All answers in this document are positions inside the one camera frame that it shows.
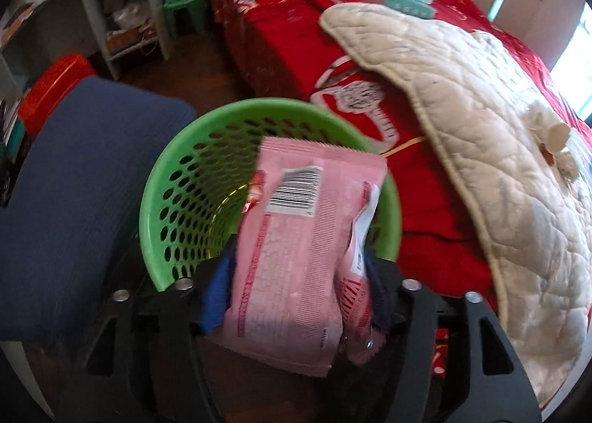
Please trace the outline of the lower teal tissue pack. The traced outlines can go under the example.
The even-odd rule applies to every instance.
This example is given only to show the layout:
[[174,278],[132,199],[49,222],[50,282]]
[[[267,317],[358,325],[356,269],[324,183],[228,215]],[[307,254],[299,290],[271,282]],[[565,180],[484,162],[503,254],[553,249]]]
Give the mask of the lower teal tissue pack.
[[364,0],[366,3],[379,4],[397,12],[418,17],[420,19],[434,19],[435,9],[418,0]]

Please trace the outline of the red bed cover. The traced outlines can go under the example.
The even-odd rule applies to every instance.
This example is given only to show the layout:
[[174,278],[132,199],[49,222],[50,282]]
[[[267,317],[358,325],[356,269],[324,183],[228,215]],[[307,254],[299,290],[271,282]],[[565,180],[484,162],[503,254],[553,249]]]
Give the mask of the red bed cover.
[[[354,125],[386,157],[397,187],[402,273],[433,291],[497,300],[490,265],[468,210],[423,134],[406,94],[359,68],[320,27],[337,2],[362,0],[212,0],[241,75],[260,97],[287,97],[329,109]],[[472,0],[434,0],[438,20],[495,35],[542,95],[584,137],[591,132],[559,97],[543,60],[489,22]]]

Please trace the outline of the white desk shelf unit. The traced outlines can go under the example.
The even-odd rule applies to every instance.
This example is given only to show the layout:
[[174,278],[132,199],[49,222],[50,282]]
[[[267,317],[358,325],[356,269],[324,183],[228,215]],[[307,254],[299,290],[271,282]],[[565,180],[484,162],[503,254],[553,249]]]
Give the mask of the white desk shelf unit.
[[5,0],[1,5],[1,96],[21,97],[58,58],[99,54],[117,79],[144,48],[172,54],[162,0]]

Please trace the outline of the green plastic waste basket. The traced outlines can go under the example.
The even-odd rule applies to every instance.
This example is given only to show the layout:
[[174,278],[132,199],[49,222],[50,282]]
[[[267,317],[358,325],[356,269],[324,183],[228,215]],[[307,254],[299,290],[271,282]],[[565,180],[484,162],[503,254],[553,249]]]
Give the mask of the green plastic waste basket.
[[191,122],[158,157],[141,199],[141,253],[157,291],[193,276],[237,232],[259,145],[267,136],[376,150],[344,118],[287,98],[242,100]]

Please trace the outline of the white paper cup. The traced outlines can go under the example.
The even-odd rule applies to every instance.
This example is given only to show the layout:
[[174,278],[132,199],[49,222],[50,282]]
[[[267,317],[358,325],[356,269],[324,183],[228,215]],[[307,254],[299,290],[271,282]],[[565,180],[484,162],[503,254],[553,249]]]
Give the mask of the white paper cup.
[[529,106],[528,126],[538,143],[553,155],[560,153],[570,138],[570,126],[551,107],[539,101]]

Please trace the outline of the blue upholstered chair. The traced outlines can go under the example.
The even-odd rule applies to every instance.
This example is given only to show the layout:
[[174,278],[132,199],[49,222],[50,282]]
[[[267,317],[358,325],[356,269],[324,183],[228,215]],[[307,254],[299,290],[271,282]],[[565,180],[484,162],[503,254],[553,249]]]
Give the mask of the blue upholstered chair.
[[36,136],[1,211],[1,338],[86,325],[138,230],[149,173],[196,117],[183,100],[86,77]]

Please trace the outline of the red plastic box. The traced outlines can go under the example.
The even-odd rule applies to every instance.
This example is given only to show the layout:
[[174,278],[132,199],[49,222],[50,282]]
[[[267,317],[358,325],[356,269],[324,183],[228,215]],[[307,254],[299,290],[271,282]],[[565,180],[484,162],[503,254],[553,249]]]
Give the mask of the red plastic box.
[[60,57],[34,82],[19,105],[18,117],[30,140],[35,140],[44,123],[63,98],[90,76],[96,76],[90,62],[79,53]]

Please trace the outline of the pink snack package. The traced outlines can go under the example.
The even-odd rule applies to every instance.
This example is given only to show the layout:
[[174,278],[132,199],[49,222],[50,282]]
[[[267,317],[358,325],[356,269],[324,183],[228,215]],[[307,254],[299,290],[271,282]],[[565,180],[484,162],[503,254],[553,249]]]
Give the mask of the pink snack package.
[[364,246],[386,173],[375,153],[262,140],[239,226],[226,347],[325,377],[342,339],[358,358],[382,343],[371,328]]

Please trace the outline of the orange peel piece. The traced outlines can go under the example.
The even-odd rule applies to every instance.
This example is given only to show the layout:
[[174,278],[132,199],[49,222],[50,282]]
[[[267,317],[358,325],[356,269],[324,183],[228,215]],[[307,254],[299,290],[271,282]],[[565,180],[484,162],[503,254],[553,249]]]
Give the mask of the orange peel piece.
[[544,144],[539,145],[539,150],[541,151],[541,155],[544,158],[545,162],[550,167],[553,167],[555,165],[554,155],[552,153],[548,152],[548,150]]

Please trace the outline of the white quilted blanket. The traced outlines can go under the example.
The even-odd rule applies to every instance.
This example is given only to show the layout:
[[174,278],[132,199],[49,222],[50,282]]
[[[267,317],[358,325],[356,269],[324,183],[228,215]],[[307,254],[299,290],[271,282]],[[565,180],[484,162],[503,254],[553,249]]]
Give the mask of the white quilted blanket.
[[575,369],[591,316],[591,182],[572,135],[549,164],[536,130],[550,103],[502,42],[377,4],[342,3],[322,29],[402,89],[471,215],[498,315],[541,404]]

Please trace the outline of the green plastic stool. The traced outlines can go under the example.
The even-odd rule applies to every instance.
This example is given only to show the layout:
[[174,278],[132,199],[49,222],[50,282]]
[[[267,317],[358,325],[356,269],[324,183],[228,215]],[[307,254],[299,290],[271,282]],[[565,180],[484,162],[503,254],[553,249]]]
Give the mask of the green plastic stool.
[[166,27],[173,39],[179,37],[179,24],[183,20],[191,24],[196,33],[201,33],[205,27],[205,0],[176,0],[166,2],[162,6],[165,15]]

